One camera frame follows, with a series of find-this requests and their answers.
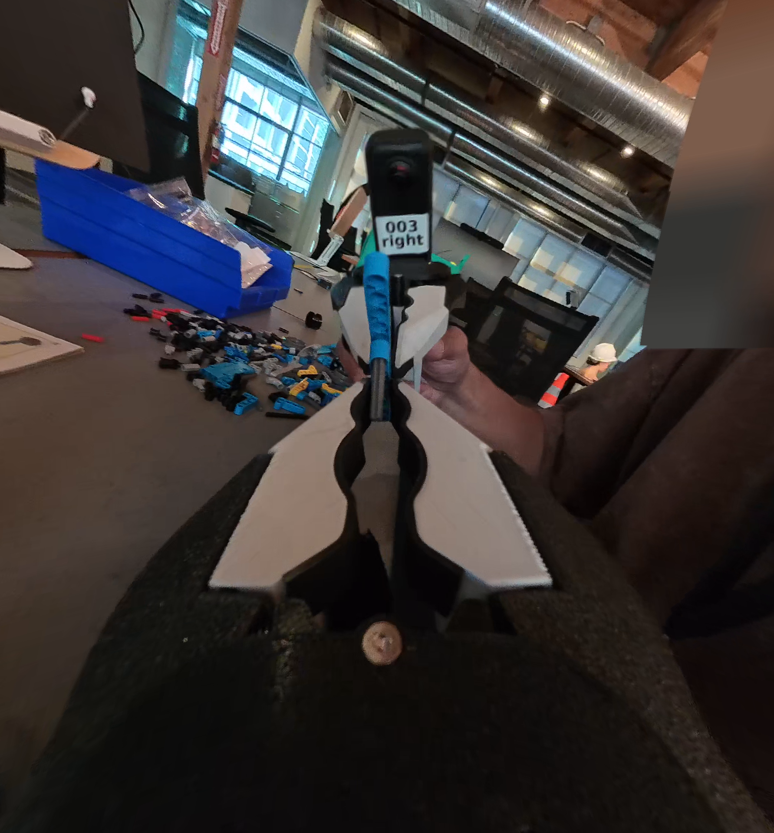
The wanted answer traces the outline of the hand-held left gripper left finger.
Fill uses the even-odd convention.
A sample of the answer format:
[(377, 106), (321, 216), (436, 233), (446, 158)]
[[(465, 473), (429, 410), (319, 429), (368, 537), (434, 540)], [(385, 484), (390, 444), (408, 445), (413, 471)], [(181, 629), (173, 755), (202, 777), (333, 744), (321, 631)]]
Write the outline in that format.
[(368, 383), (355, 383), (270, 451), (224, 548), (213, 590), (351, 591), (379, 585), (352, 486), (365, 465)]

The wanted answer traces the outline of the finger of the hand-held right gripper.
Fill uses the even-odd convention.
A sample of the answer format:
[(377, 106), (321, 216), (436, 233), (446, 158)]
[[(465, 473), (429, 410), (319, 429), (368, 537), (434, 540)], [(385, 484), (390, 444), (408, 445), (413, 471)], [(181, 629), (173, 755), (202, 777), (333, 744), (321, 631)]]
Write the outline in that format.
[(338, 356), (343, 369), (350, 378), (368, 377), (371, 336), (363, 286), (349, 289), (346, 301), (339, 309), (339, 322)]
[(444, 285), (418, 285), (408, 290), (407, 297), (395, 335), (392, 375), (420, 386), (423, 360), (448, 329), (447, 289)]

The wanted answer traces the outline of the long blue perforated beam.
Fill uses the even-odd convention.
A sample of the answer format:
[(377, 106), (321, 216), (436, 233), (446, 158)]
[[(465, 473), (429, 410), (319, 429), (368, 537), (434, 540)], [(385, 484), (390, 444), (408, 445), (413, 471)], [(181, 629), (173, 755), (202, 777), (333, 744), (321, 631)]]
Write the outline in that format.
[(392, 343), (392, 304), (389, 258), (373, 252), (363, 262), (365, 292), (371, 338), (389, 338)]

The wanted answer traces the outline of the grey desk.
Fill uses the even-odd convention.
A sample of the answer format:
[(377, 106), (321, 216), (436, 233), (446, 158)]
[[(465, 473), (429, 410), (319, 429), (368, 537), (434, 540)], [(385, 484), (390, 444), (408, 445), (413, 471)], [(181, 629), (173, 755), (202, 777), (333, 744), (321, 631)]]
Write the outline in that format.
[(160, 370), (148, 324), (122, 314), (146, 290), (74, 256), (0, 271), (0, 315), (84, 348), (0, 377), (0, 830), (133, 578), (295, 427)]

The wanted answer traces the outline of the person's right hand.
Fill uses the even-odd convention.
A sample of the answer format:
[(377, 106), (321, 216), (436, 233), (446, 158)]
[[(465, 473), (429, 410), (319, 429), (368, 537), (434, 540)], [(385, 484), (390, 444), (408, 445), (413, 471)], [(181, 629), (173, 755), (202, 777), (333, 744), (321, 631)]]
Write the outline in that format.
[(436, 406), (447, 404), (461, 390), (470, 368), (468, 339), (461, 329), (448, 327), (423, 358), (421, 394)]

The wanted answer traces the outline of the teal plastic panel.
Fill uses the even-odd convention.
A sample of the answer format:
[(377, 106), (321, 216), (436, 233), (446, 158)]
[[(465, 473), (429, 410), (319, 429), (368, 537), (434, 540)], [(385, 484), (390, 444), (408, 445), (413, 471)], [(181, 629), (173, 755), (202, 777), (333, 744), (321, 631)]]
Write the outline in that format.
[[(359, 253), (359, 265), (362, 264), (364, 259), (370, 255), (371, 253), (377, 250), (377, 242), (375, 239), (375, 234), (373, 231), (370, 231), (366, 237), (363, 239), (360, 253)], [(469, 256), (465, 256), (462, 260), (458, 262), (453, 262), (447, 259), (445, 256), (438, 255), (436, 253), (431, 254), (431, 263), (437, 263), (449, 270), (449, 272), (453, 275), (459, 275), (462, 271), (464, 266), (467, 264)]]

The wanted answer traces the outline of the pile of small building bricks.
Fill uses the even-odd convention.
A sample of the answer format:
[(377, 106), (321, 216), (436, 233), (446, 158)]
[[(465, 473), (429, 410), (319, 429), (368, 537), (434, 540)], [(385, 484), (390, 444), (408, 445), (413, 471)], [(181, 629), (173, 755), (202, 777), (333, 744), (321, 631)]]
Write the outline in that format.
[(132, 299), (122, 314), (148, 324), (161, 346), (158, 368), (183, 376), (228, 413), (303, 422), (351, 387), (336, 345), (309, 345), (284, 328), (250, 328), (200, 310), (142, 305), (163, 301), (159, 293)]

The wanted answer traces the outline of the paned window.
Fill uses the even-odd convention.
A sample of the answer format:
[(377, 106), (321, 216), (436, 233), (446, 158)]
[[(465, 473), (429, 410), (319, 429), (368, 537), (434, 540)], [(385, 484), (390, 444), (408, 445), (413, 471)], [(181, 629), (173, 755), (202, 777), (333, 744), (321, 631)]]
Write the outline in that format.
[[(211, 10), (178, 2), (167, 89), (195, 105)], [(220, 170), (234, 163), (258, 190), (285, 197), (309, 194), (330, 133), (329, 120), (292, 60), (240, 29), (227, 77)]]

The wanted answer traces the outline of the clear plastic bags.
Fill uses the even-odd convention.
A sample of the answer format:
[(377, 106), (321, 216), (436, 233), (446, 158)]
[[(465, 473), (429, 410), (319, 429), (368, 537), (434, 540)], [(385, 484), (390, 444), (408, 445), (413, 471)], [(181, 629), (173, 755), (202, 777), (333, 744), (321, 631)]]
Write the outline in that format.
[(253, 286), (271, 270), (270, 246), (230, 222), (205, 199), (195, 197), (183, 177), (139, 184), (126, 193), (137, 202), (237, 251), (243, 289)]

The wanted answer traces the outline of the blue plastic bin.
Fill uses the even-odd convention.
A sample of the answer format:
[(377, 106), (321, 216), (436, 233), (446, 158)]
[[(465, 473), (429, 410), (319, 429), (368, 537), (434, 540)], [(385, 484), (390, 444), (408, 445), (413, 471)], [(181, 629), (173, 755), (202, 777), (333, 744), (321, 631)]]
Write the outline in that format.
[(238, 253), (128, 195), (135, 183), (97, 168), (35, 163), (43, 234), (52, 242), (218, 318), (288, 297), (292, 257), (270, 249), (270, 267), (243, 288)]

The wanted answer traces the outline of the instruction booklet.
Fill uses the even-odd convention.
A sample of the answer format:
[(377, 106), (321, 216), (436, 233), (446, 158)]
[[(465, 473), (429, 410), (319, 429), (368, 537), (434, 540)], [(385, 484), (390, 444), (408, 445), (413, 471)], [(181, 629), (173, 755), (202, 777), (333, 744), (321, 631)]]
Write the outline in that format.
[(83, 353), (79, 345), (0, 316), (0, 377)]

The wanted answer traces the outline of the light wooden board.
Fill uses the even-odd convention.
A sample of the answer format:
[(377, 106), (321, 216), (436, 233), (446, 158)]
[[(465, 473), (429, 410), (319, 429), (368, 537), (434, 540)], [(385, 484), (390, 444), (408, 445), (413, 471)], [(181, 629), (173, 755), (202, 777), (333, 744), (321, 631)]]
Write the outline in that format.
[(53, 148), (45, 155), (45, 161), (82, 171), (99, 167), (101, 157), (92, 151), (76, 147), (66, 141), (57, 140)]

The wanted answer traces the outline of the black monitor panel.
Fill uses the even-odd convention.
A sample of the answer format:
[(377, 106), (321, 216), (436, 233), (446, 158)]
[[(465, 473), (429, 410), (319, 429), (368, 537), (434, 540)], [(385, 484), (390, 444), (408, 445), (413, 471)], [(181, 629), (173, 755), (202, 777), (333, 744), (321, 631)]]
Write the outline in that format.
[(147, 171), (129, 2), (0, 1), (0, 112)]

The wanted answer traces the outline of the brown post with red label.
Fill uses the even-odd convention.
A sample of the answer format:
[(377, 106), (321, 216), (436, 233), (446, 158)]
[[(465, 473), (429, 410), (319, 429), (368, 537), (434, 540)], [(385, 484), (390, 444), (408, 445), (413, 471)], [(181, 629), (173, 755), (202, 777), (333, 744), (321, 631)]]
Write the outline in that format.
[(215, 1), (207, 27), (196, 107), (198, 110), (198, 148), (202, 178), (206, 182), (213, 151), (214, 135), (224, 109), (227, 78), (239, 27), (242, 1)]

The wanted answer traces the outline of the silver ventilation duct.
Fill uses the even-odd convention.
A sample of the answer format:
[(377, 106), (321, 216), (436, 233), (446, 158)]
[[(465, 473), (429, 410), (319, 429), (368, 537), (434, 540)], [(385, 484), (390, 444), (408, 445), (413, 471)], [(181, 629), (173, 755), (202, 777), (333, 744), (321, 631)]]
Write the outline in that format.
[[(422, 22), (526, 82), (591, 127), (622, 141), (631, 153), (673, 172), (693, 102), (603, 45), (586, 28), (561, 19), (538, 2), (395, 2)], [(509, 149), (547, 151), (526, 124), (490, 108), (438, 75), (420, 75), (367, 32), (318, 7), (313, 43), (431, 112), (449, 116), (476, 136)]]

